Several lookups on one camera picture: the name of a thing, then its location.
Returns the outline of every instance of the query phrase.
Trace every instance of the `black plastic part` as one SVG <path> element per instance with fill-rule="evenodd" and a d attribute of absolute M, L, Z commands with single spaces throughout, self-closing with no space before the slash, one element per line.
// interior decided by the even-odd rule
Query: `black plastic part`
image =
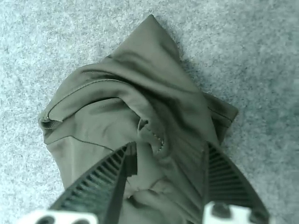
<path fill-rule="evenodd" d="M 54 222 L 55 222 L 54 217 L 45 216 L 45 217 L 42 217 L 41 219 L 39 219 L 36 224 L 54 224 Z"/>
<path fill-rule="evenodd" d="M 72 224 L 89 224 L 89 221 L 85 220 L 85 219 L 80 219 L 78 221 L 75 221 Z"/>
<path fill-rule="evenodd" d="M 99 224 L 117 224 L 128 176 L 137 174 L 136 143 L 121 147 L 79 177 L 51 210 L 90 212 Z"/>
<path fill-rule="evenodd" d="M 212 215 L 219 218 L 230 218 L 231 212 L 229 206 L 225 203 L 216 203 L 212 209 Z"/>
<path fill-rule="evenodd" d="M 268 211 L 244 175 L 221 150 L 209 145 L 204 204 L 211 201 L 249 207 L 263 214 L 262 224 L 269 222 Z"/>
<path fill-rule="evenodd" d="M 253 210 L 249 217 L 250 222 L 255 224 L 267 224 L 267 215 L 258 210 Z"/>

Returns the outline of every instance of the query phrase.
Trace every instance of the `jacket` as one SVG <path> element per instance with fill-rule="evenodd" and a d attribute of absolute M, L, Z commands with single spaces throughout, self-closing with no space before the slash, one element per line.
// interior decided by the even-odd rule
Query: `jacket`
<path fill-rule="evenodd" d="M 127 180 L 120 224 L 199 224 L 205 151 L 220 147 L 236 115 L 192 82 L 150 15 L 112 54 L 71 73 L 39 125 L 65 188 L 136 141 L 138 175 Z"/>

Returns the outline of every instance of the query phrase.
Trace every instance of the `white plastic piece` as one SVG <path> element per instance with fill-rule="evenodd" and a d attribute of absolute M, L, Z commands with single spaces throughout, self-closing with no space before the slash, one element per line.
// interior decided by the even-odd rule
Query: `white plastic piece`
<path fill-rule="evenodd" d="M 205 205 L 203 224 L 252 224 L 249 220 L 251 209 L 247 207 L 228 205 L 231 211 L 231 218 L 219 218 L 212 214 L 214 202 Z M 275 224 L 274 219 L 271 217 L 269 224 Z"/>
<path fill-rule="evenodd" d="M 43 217 L 51 216 L 54 224 L 72 224 L 79 220 L 86 220 L 89 224 L 98 224 L 98 218 L 92 213 L 74 211 L 36 210 L 22 217 L 17 224 L 36 224 Z"/>

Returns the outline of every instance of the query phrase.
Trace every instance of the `ribbed black plastic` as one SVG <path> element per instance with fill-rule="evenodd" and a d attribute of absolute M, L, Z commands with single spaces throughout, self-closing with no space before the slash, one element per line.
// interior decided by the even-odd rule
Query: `ribbed black plastic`
<path fill-rule="evenodd" d="M 207 153 L 205 204 L 210 201 L 249 207 L 268 223 L 269 213 L 235 164 L 220 150 L 209 146 Z"/>
<path fill-rule="evenodd" d="M 135 174 L 137 154 L 133 142 L 92 166 L 50 209 L 90 212 L 98 216 L 99 224 L 116 224 L 127 177 Z"/>

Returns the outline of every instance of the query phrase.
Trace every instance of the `floor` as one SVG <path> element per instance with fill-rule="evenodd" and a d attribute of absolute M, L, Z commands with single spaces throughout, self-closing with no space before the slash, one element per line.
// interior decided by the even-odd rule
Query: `floor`
<path fill-rule="evenodd" d="M 298 0 L 1 0 L 0 224 L 63 191 L 38 114 L 70 72 L 108 55 L 149 14 L 198 86 L 239 108 L 223 150 L 277 224 L 298 223 L 298 8 Z"/>

